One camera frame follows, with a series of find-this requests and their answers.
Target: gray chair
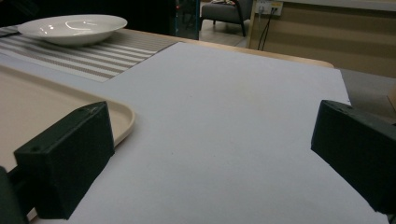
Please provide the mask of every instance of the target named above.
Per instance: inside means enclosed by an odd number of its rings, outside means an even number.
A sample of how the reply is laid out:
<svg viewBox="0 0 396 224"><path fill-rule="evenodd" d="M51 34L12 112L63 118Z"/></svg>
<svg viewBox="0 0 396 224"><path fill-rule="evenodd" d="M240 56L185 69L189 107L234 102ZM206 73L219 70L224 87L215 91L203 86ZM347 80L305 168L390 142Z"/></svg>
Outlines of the gray chair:
<svg viewBox="0 0 396 224"><path fill-rule="evenodd" d="M253 0L231 0L234 5L222 3L208 3L201 7L200 30L204 20L224 21L240 24L242 34L246 36L244 21L250 19Z"/></svg>

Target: plate rim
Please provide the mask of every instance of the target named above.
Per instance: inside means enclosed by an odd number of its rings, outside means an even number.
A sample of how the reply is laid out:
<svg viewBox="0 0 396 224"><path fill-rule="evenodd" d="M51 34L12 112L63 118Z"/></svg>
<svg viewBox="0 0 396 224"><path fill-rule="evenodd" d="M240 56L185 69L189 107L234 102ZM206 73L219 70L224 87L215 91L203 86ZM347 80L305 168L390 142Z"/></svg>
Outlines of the plate rim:
<svg viewBox="0 0 396 224"><path fill-rule="evenodd" d="M34 26L37 27L37 23L40 22L48 22L51 20L62 20L62 19L72 19L72 18L84 18L84 17L88 17L88 18L113 18L116 19L120 22L120 25L111 27L111 29L102 31L102 32L95 32L95 33L90 33L90 34L81 34L81 35L42 35L40 33L32 33L32 32L26 32L25 29L28 26ZM100 35L100 34L105 34L105 33L110 33L110 32L114 32L116 30L119 30L123 27L125 27L128 24L128 21L125 20L122 17L118 17L118 16L113 16L113 15L106 15L106 14L81 14L81 15L64 15L64 16L56 16L56 17L47 17L47 18L42 18L42 19L37 19L37 20L33 20L33 21L27 21L21 25L18 26L18 31L23 34L23 35L29 35L29 36L34 36L34 37L41 37L41 38L67 38L67 37L77 37L77 36L87 36L87 35Z"/></svg>

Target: electrical cable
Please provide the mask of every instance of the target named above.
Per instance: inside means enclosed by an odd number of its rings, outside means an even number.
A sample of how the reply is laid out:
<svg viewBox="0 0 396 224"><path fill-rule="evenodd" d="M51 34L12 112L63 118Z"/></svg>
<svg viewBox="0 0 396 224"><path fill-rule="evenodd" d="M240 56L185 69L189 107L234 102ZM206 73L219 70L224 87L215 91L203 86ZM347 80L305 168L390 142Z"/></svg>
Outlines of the electrical cable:
<svg viewBox="0 0 396 224"><path fill-rule="evenodd" d="M268 18L268 22L267 22L267 24L265 25L264 30L262 31L262 36L260 37L259 46L257 47L257 50L260 50L260 44L261 44L261 43L262 43L262 50L264 49L265 41L266 41L267 36L268 36L268 30L270 29L271 19L272 19L272 17L274 16L274 14L275 14L276 11L277 11L277 8L276 8L276 7L273 7L273 8L271 9L271 14L270 14L270 16L269 16L269 18Z"/></svg>

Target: white plate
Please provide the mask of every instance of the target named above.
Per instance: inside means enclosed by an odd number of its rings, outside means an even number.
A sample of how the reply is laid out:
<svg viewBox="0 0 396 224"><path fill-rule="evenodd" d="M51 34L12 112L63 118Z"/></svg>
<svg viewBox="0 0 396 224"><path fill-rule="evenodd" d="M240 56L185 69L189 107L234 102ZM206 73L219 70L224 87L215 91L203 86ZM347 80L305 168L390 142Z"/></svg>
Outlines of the white plate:
<svg viewBox="0 0 396 224"><path fill-rule="evenodd" d="M107 15L74 15L28 21L18 27L23 35L64 46L90 45L125 27L127 20Z"/></svg>

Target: floor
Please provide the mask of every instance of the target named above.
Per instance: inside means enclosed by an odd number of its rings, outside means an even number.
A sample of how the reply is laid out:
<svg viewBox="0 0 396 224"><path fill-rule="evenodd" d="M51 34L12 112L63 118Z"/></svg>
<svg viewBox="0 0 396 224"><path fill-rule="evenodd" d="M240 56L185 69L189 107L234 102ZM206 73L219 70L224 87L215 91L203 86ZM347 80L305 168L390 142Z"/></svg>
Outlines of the floor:
<svg viewBox="0 0 396 224"><path fill-rule="evenodd" d="M245 29L247 33L248 27L249 21L245 21ZM213 21L203 21L202 29L199 33L199 40L240 48L245 48L247 45L247 39L242 35L240 25L222 21L216 21L215 25L213 25Z"/></svg>

